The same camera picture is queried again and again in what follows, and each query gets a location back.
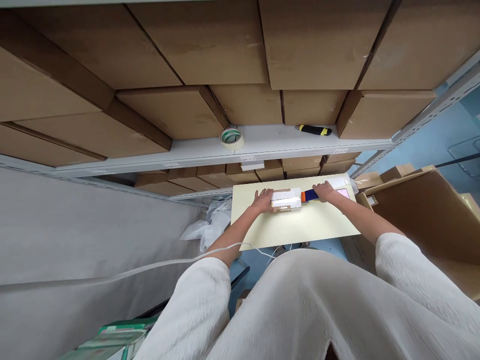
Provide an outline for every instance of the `open cardboard box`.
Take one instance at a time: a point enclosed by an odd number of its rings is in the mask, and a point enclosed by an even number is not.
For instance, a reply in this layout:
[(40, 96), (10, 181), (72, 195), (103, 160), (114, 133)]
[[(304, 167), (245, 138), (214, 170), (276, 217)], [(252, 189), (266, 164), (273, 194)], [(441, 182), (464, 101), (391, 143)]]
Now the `open cardboard box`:
[[(368, 201), (372, 195), (374, 206)], [(404, 232), (471, 299), (480, 299), (478, 207), (469, 205), (468, 197), (459, 195), (433, 166), (371, 187), (357, 194), (356, 201)], [(343, 243), (350, 242), (346, 248), (361, 267), (375, 272), (375, 247), (364, 240), (352, 236)]]

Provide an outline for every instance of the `forearm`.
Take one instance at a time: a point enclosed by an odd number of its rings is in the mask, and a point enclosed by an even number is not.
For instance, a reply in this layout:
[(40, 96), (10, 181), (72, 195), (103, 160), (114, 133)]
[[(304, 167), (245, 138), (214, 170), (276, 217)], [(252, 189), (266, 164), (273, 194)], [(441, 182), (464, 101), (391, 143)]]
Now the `forearm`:
[[(247, 210), (235, 221), (225, 232), (208, 248), (207, 252), (226, 248), (235, 243), (241, 243), (250, 227), (260, 215), (260, 212), (252, 206), (249, 206)], [(239, 253), (240, 245), (234, 246), (227, 250), (215, 252), (211, 255), (207, 255), (206, 258), (218, 258), (222, 260), (228, 267), (232, 265)]]
[(374, 245), (377, 243), (379, 236), (385, 233), (396, 233), (405, 236), (403, 232), (380, 215), (336, 191), (328, 199), (328, 202), (338, 208), (357, 230)]

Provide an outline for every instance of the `black and yellow handle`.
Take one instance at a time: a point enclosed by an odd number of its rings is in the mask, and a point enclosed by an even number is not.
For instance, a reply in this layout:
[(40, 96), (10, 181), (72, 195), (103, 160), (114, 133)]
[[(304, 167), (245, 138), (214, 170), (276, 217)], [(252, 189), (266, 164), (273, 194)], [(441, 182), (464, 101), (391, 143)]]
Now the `black and yellow handle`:
[(323, 126), (298, 125), (295, 127), (301, 132), (321, 135), (321, 136), (328, 136), (332, 133), (332, 129), (328, 127), (323, 127)]

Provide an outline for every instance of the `white sleeve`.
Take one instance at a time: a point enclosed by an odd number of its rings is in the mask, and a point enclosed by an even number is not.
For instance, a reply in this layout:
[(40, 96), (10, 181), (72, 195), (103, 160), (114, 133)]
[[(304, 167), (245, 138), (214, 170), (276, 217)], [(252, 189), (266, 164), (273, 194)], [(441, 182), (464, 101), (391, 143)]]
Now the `white sleeve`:
[(229, 322), (229, 268), (216, 257), (190, 266), (135, 360), (203, 359)]
[(375, 267), (379, 278), (442, 320), (480, 335), (480, 306), (405, 236), (385, 233), (378, 238)]

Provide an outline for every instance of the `hand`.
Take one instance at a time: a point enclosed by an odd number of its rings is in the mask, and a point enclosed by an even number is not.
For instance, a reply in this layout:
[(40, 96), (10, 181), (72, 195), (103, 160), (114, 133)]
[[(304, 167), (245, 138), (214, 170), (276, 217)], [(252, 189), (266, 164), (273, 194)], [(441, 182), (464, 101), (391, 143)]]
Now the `hand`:
[(257, 210), (260, 214), (274, 212), (275, 209), (270, 204), (273, 194), (273, 189), (263, 189), (260, 192), (260, 195), (258, 190), (255, 191), (255, 200), (251, 203), (251, 207)]
[(318, 198), (322, 203), (330, 202), (332, 196), (337, 194), (328, 181), (325, 181), (323, 184), (313, 185), (313, 190), (318, 195)]

